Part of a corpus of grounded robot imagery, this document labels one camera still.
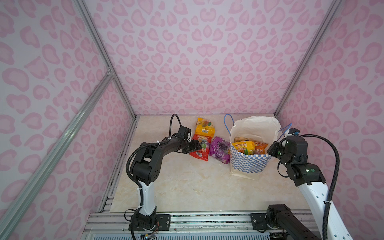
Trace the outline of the red fruit snack bag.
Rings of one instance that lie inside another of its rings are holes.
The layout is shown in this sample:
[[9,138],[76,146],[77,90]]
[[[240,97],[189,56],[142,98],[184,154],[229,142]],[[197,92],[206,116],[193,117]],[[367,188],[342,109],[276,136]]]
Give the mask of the red fruit snack bag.
[[192,157],[196,159],[200,159],[203,161],[208,161],[209,158],[209,152],[210,152],[210,145],[212,142],[212,137],[207,136],[201,136],[201,135],[194,135],[193,140],[198,140],[201,148],[195,152],[189,153]]

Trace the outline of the yellow snack bag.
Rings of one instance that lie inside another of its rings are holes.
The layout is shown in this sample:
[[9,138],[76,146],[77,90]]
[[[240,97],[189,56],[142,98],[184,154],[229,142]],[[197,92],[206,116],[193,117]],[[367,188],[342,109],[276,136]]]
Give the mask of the yellow snack bag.
[[203,118],[198,118],[195,134],[199,136],[213,138],[215,135],[215,127],[211,121]]
[[255,155],[255,146],[252,141],[232,143],[233,147],[244,155]]

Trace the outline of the purple snack bag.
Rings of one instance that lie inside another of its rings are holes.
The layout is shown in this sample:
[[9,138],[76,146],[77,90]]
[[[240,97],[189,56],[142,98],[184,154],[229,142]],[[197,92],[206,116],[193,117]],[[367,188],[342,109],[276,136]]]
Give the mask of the purple snack bag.
[[230,163],[230,143],[220,137],[214,137],[211,144],[209,155],[223,164]]

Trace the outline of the orange corn chips bag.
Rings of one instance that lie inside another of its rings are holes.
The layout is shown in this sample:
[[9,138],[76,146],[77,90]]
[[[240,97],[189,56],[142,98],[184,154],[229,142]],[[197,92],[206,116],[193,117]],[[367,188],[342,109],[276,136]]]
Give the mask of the orange corn chips bag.
[[261,142],[254,142],[255,146],[255,154],[256,155],[265,155],[266,154],[266,148],[268,144],[261,143]]

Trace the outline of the blue checkered paper bag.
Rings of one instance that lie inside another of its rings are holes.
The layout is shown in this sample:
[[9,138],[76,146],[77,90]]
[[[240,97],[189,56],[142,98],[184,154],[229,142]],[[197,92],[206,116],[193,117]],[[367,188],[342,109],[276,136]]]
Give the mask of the blue checkered paper bag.
[[288,135],[292,124],[282,127],[274,117],[252,116],[234,121],[229,114],[231,127],[226,126],[230,135],[230,171],[235,177],[258,180],[272,156],[267,150],[272,143]]

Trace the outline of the tan kraft snack pouch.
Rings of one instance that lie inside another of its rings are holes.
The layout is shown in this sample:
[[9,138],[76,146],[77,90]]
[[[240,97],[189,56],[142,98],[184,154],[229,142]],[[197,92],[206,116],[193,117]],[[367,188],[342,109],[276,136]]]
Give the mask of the tan kraft snack pouch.
[[245,137],[236,137],[234,138],[234,142],[237,143],[237,142],[245,142],[245,141],[249,141],[250,139],[249,138],[245,138]]

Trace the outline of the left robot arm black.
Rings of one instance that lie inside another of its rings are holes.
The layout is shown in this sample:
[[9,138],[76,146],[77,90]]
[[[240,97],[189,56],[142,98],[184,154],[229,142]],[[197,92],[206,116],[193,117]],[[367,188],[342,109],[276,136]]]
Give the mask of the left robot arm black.
[[186,155],[200,150],[198,140],[191,140],[191,129],[180,126],[177,133],[155,143],[141,143],[128,158],[127,176],[138,186],[139,206],[130,219],[130,231],[160,230],[154,182],[158,179],[164,156],[181,152]]

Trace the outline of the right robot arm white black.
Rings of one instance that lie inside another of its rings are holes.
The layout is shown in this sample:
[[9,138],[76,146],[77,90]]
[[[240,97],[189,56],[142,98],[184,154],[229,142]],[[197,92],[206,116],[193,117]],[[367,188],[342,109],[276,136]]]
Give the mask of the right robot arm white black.
[[[306,137],[313,137],[326,142],[335,154],[335,169],[329,186],[320,168],[308,161]],[[279,163],[286,167],[287,177],[299,188],[310,207],[321,234],[320,238],[322,240],[352,239],[333,203],[340,169],[340,155],[335,145],[318,135],[290,135],[281,141],[273,142],[267,153],[277,158]],[[317,238],[283,204],[268,207],[266,223],[273,228],[283,228],[295,240],[315,240]]]

